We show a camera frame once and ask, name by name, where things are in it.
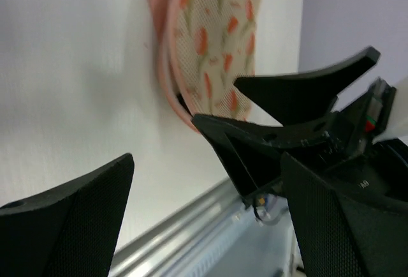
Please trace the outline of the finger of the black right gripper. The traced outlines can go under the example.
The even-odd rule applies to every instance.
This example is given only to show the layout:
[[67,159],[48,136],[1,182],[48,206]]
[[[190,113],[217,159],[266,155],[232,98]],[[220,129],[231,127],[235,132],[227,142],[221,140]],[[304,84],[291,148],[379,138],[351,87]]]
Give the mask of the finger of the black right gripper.
[[283,196],[281,157],[289,153],[312,168],[324,168],[333,146],[334,114],[290,126],[263,126],[208,114],[192,123],[212,146],[246,206],[260,194]]

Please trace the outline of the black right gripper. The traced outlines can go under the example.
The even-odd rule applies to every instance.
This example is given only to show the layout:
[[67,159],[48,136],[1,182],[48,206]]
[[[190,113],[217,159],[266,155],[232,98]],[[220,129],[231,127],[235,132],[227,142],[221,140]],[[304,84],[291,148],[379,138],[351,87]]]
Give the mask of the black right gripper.
[[407,81],[393,87],[377,79],[347,107],[330,112],[338,94],[373,68],[380,56],[369,46],[325,68],[238,77],[234,86],[284,126],[334,114],[333,146],[324,152],[324,168],[296,159],[324,179],[407,203],[407,146],[401,141],[407,134]]

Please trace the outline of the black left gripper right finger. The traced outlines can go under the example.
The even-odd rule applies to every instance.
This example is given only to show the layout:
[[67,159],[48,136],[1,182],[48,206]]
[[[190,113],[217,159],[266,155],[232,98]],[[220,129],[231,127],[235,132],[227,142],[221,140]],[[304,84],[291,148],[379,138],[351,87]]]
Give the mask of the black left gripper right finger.
[[406,202],[280,164],[307,276],[407,276]]

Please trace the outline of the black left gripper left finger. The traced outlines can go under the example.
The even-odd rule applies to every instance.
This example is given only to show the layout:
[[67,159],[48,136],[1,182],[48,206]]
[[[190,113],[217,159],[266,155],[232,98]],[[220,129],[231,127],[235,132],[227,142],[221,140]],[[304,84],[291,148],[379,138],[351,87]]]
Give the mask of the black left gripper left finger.
[[135,164],[102,167],[1,207],[1,276],[108,276]]

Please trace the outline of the floral mesh laundry bag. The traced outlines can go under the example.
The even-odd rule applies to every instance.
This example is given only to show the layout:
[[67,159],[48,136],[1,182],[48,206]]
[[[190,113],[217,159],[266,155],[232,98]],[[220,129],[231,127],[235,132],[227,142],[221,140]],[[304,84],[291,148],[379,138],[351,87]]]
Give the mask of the floral mesh laundry bag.
[[234,85],[255,73],[261,0],[149,0],[159,42],[157,74],[173,111],[246,120],[250,100]]

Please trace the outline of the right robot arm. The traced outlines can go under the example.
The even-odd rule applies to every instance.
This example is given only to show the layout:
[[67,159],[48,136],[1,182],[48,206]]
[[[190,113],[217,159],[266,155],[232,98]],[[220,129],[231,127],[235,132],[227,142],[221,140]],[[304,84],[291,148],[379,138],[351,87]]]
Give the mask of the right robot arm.
[[366,47],[326,68],[238,77],[234,85],[277,120],[263,126],[209,114],[192,122],[210,143],[246,204],[264,193],[286,197],[281,158],[290,154],[321,177],[407,200],[407,81],[377,78],[340,110],[339,94],[372,69]]

